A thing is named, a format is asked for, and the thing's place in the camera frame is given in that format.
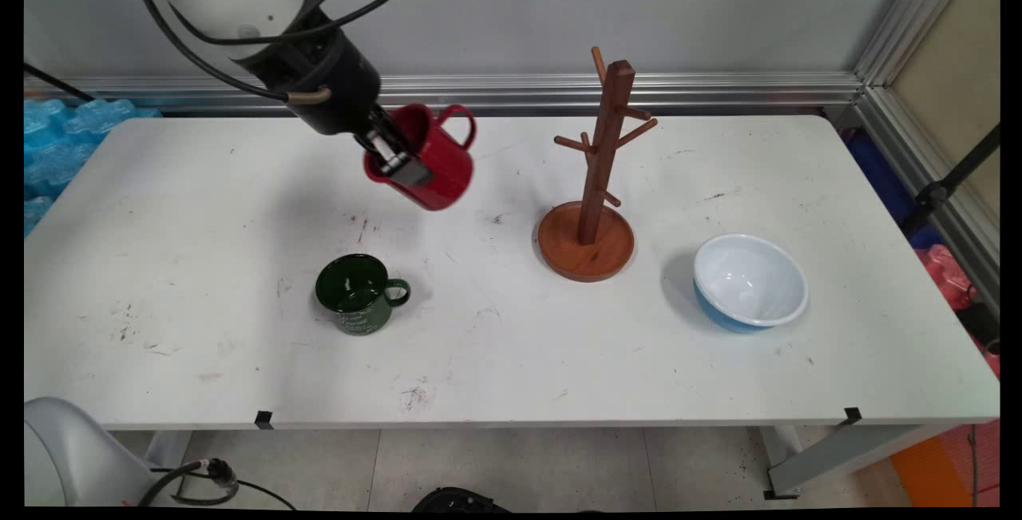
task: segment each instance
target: orange object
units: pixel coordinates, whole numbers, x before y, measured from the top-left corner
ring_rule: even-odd
[[[955,463],[935,436],[891,457],[912,505],[929,507],[970,507],[972,497],[959,479]]]

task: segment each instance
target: floor tile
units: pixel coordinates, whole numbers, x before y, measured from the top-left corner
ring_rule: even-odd
[[[800,430],[806,444],[825,429]],[[648,428],[657,510],[759,510],[911,506],[887,460],[793,501],[765,501],[769,462],[756,428]]]
[[[642,429],[383,431],[369,510],[408,512],[442,486],[511,512],[653,510]]]
[[[241,480],[277,492],[298,510],[366,510],[378,430],[197,431],[186,461],[220,458]],[[189,478],[184,494],[215,498],[213,482]],[[280,509],[274,499],[242,486],[220,508]]]

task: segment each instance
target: gray wall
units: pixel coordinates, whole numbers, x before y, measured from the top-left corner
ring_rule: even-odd
[[[591,73],[594,44],[647,73],[847,72],[890,1],[392,0],[344,31],[384,75]],[[25,58],[62,77],[202,75],[141,0],[25,0]]]

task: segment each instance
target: wooden mug tree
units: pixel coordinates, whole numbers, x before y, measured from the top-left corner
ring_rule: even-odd
[[[539,242],[547,265],[558,275],[582,283],[609,279],[623,268],[632,250],[635,235],[621,215],[603,204],[616,207],[620,200],[607,190],[614,153],[636,137],[656,127],[648,111],[629,106],[636,72],[628,60],[617,60],[604,68],[599,47],[593,47],[593,60],[603,86],[600,111],[596,116],[593,142],[582,134],[582,141],[555,137],[558,145],[573,148],[586,155],[589,170],[582,200],[554,207],[540,222]],[[641,127],[620,137],[624,116],[646,121]]]

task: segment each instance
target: blue and white bowl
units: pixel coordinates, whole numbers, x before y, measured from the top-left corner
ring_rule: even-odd
[[[724,328],[754,333],[790,323],[809,302],[802,269],[770,240],[719,235],[696,251],[696,297]]]

